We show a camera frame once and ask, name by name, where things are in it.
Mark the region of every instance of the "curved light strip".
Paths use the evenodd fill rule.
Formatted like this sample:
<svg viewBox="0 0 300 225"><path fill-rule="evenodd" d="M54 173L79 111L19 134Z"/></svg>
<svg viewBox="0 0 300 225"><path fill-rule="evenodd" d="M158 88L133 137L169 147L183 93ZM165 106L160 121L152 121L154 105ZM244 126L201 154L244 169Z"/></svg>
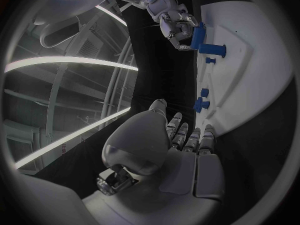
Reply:
<svg viewBox="0 0 300 225"><path fill-rule="evenodd" d="M97 9L100 9L101 11L107 13L108 15L112 16L114 19L117 19L120 23L124 24L127 27L126 22L124 22L124 20L122 20L121 18L119 18L118 16L114 15L112 12L108 11L107 9L105 9L102 6L96 6Z"/></svg>
<svg viewBox="0 0 300 225"><path fill-rule="evenodd" d="M110 115L110 116L108 116L108 117L106 117L104 119L96 121L96 122L94 122L94 123L92 123L92 124L90 124L90 125L82 128L82 129L79 129L79 130L77 130L77 131L75 131L75 132L73 132L73 133L71 133L71 134L69 134L67 136L64 136L63 138L61 138L61 139L59 139L59 140L57 140L55 142L52 142L48 146L45 146L45 147L43 147L43 148L41 148L41 149L33 152L32 154L24 157L23 159L19 160L18 162L16 162L14 164L14 168L18 169L18 168L24 166L25 164L31 162L32 160L34 160L34 159L42 156L43 154L51 151L52 149L55 149L59 145L61 145L63 143L66 143L67 141L69 141L69 140L71 140L71 139L73 139L73 138L75 138L75 137L77 137L77 136L79 136L79 135L81 135L81 134L83 134L83 133L85 133L85 132L87 132L87 131L95 128L95 127L97 127L97 126L99 126L100 124L103 124L103 123L105 123L105 122L107 122L107 121L109 121L109 120L111 120L111 119L113 119L113 118L115 118L117 116L120 116L120 115L128 112L129 110L130 110L130 107L128 107L128 108L126 108L126 109L124 109L122 111L119 111L119 112L117 112L117 113L115 113L113 115Z"/></svg>
<svg viewBox="0 0 300 225"><path fill-rule="evenodd" d="M116 63L112 61L98 60L92 58L85 57L76 57L76 56L41 56L41 57L32 57L19 61L12 62L7 64L4 72L7 73L11 70L22 68L29 65L35 64L47 64L47 63L81 63L81 64L98 64L98 65L106 65L112 67L118 67L123 69L130 69L134 71L138 71L137 67L128 66L121 63Z"/></svg>

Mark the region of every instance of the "blue object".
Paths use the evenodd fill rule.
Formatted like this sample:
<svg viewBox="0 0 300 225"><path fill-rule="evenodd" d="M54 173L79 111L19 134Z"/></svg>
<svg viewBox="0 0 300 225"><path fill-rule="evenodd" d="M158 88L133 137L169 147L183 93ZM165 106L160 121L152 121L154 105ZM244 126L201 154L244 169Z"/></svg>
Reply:
<svg viewBox="0 0 300 225"><path fill-rule="evenodd" d="M204 109L208 109L210 107L210 105L211 105L210 101L203 101L203 102L201 102L201 106Z"/></svg>
<svg viewBox="0 0 300 225"><path fill-rule="evenodd" d="M202 110L202 101L202 97L198 97L197 101L195 102L193 109L195 109L197 113L200 113Z"/></svg>
<svg viewBox="0 0 300 225"><path fill-rule="evenodd" d="M202 88L201 90L201 97L207 98L209 95L209 90L207 88Z"/></svg>
<svg viewBox="0 0 300 225"><path fill-rule="evenodd" d="M204 26L203 22L200 22L200 25L197 27L194 27L194 29L193 29L190 47L192 49L197 50L199 47L199 44L203 44L205 34L206 34L206 27Z"/></svg>
<svg viewBox="0 0 300 225"><path fill-rule="evenodd" d="M204 44L200 43L198 47L199 53L201 54L213 54L220 55L222 58L225 58L226 55L226 46L219 46L213 44Z"/></svg>
<svg viewBox="0 0 300 225"><path fill-rule="evenodd" d="M207 64L210 64L210 63L216 64L216 59L211 59L210 57L207 57L207 58L205 59L205 62L206 62Z"/></svg>

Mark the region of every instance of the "led light strip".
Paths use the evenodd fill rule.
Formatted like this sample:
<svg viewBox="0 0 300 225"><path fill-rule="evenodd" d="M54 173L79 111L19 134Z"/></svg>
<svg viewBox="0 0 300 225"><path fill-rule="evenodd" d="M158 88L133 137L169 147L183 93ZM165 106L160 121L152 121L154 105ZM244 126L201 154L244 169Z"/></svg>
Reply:
<svg viewBox="0 0 300 225"><path fill-rule="evenodd" d="M112 61L98 60L92 58L85 57L76 57L76 56L41 56L41 57L33 57L27 58L19 61L12 62L7 64L4 72L7 73L11 70L22 68L29 65L35 64L47 64L47 63L81 63L81 64L97 64L97 65L106 65L112 67L118 67L123 69L130 69L134 71L138 71L137 67L128 66L121 63L116 63Z"/></svg>
<svg viewBox="0 0 300 225"><path fill-rule="evenodd" d="M107 9L105 9L102 6L96 6L97 9L100 9L101 11L107 13L108 15L112 16L114 19L117 19L120 23L124 24L127 27L126 22L124 22L121 18L119 18L118 16L114 15L112 12L108 11Z"/></svg>
<svg viewBox="0 0 300 225"><path fill-rule="evenodd" d="M41 148L41 149L33 152L32 154L30 154L30 155L24 157L23 159L21 159L20 161L16 162L14 164L14 168L18 169L18 168L24 166L25 164L31 162L32 160L34 160L34 159L42 156L43 154L51 151L52 149L55 149L59 145L61 145L63 143L66 143L67 141L69 141L69 140L71 140L71 139L73 139L73 138L75 138L75 137L77 137L77 136L79 136L79 135L81 135L81 134L83 134L83 133L85 133L85 132L87 132L87 131L95 128L95 127L97 127L97 126L99 126L100 124L106 123L107 121L109 121L109 120L111 120L111 119L113 119L113 118L115 118L117 116L120 116L120 115L128 112L129 110L130 110L130 107L128 107L128 108L126 108L126 109L124 109L122 111L119 111L119 112L117 112L117 113L115 113L113 115L110 115L110 116L108 116L108 117L106 117L106 118L104 118L102 120L96 121L96 122L92 123L91 125L88 125L88 126L82 128L82 129L79 129L79 130L77 130L77 131L75 131L75 132L73 132L73 133L71 133L71 134L69 134L67 136L64 136L63 138L61 138L61 139L59 139L59 140L57 140L57 141L49 144L48 146L45 146L45 147L43 147L43 148Z"/></svg>

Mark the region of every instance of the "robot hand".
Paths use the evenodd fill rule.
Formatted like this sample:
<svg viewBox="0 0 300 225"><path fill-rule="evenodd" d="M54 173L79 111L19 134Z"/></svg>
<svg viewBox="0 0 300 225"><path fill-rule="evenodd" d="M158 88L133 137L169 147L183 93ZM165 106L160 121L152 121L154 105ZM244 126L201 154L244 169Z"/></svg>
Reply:
<svg viewBox="0 0 300 225"><path fill-rule="evenodd" d="M147 9L152 19L160 24L160 30L165 38L178 50L192 50L190 46L180 41L193 35L193 27L199 23L195 17L188 13L184 4L178 5L176 0L140 0L141 9Z"/></svg>

